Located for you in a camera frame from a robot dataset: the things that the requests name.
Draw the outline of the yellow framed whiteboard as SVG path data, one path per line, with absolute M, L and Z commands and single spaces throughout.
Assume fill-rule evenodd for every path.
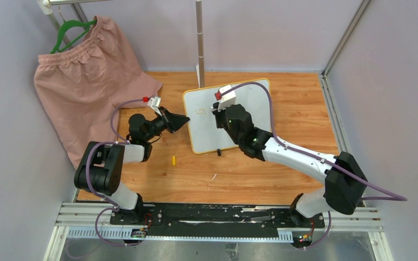
M 192 150 L 203 154 L 236 147 L 225 130 L 216 127 L 212 106 L 216 103 L 215 93 L 224 85 L 188 90 L 183 93 L 183 102 Z M 236 104 L 244 106 L 252 116 L 255 127 L 271 130 L 270 105 L 263 88 L 249 84 L 235 90 Z

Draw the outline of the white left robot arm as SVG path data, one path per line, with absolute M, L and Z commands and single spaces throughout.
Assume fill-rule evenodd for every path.
M 164 131 L 175 133 L 190 120 L 165 107 L 158 107 L 155 114 L 153 120 L 147 120 L 142 114 L 132 115 L 125 142 L 88 143 L 74 176 L 76 188 L 106 200 L 113 206 L 115 216 L 133 225 L 140 224 L 148 215 L 142 196 L 121 181 L 123 165 L 146 162 L 152 152 L 152 138 Z

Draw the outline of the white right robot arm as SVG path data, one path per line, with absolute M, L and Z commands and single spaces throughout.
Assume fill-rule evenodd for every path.
M 223 108 L 216 102 L 212 114 L 217 128 L 225 130 L 246 156 L 285 165 L 323 184 L 314 192 L 295 197 L 286 214 L 291 224 L 303 227 L 315 215 L 331 210 L 345 215 L 354 213 L 367 179 L 350 153 L 320 154 L 288 143 L 255 127 L 251 114 L 240 104 Z

